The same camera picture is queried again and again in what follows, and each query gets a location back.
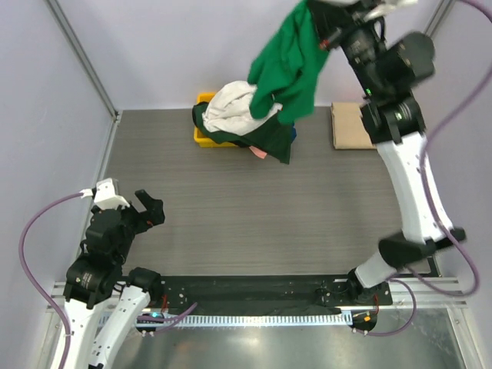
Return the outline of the bright green t-shirt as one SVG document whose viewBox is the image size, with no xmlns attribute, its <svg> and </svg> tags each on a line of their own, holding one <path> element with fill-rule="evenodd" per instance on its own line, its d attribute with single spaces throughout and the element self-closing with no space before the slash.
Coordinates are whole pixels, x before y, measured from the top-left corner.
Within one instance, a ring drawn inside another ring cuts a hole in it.
<svg viewBox="0 0 492 369">
<path fill-rule="evenodd" d="M 247 82 L 256 87 L 251 116 L 264 118 L 275 104 L 281 105 L 278 120 L 284 125 L 312 114 L 328 56 L 319 46 L 308 3 L 297 3 L 251 63 Z"/>
</svg>

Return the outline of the yellow plastic bin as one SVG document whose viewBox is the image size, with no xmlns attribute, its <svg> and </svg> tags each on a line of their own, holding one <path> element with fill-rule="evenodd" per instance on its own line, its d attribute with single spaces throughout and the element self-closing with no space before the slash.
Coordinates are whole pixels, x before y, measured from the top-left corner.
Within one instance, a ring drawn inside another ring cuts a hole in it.
<svg viewBox="0 0 492 369">
<path fill-rule="evenodd" d="M 209 102 L 213 97 L 215 96 L 215 92 L 205 92 L 205 93 L 200 93 L 197 96 L 196 99 L 196 104 L 201 104 L 202 102 Z M 225 142 L 222 144 L 218 144 L 211 140 L 210 138 L 206 137 L 203 132 L 197 128 L 194 127 L 194 135 L 193 135 L 194 141 L 201 147 L 201 148 L 235 148 L 236 145 L 231 142 Z"/>
</svg>

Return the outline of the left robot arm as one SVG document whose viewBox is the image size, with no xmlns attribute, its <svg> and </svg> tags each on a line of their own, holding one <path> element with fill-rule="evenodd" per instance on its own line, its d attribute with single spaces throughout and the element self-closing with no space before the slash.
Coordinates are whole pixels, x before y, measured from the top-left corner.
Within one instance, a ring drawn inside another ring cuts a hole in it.
<svg viewBox="0 0 492 369">
<path fill-rule="evenodd" d="M 107 324 L 98 328 L 114 287 L 123 276 L 122 267 L 135 236 L 165 221 L 163 201 L 144 190 L 136 191 L 135 196 L 143 211 L 116 195 L 107 204 L 95 200 L 81 242 L 83 251 L 66 273 L 63 296 L 67 332 L 61 334 L 55 352 L 63 368 L 110 368 L 137 316 L 163 298 L 161 275 L 135 268 Z"/>
</svg>

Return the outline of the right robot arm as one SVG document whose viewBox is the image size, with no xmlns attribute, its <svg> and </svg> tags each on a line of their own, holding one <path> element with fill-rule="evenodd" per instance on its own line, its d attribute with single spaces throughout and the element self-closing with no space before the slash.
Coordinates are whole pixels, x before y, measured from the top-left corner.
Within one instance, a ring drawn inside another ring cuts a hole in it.
<svg viewBox="0 0 492 369">
<path fill-rule="evenodd" d="M 442 207 L 430 164 L 422 152 L 426 125 L 412 89 L 435 73 L 431 38 L 408 32 L 387 45 L 390 1 L 309 1 L 320 47 L 341 48 L 364 89 L 361 119 L 381 156 L 401 212 L 401 230 L 380 239 L 378 249 L 347 275 L 347 295 L 364 304 L 388 279 L 410 264 L 464 241 Z"/>
</svg>

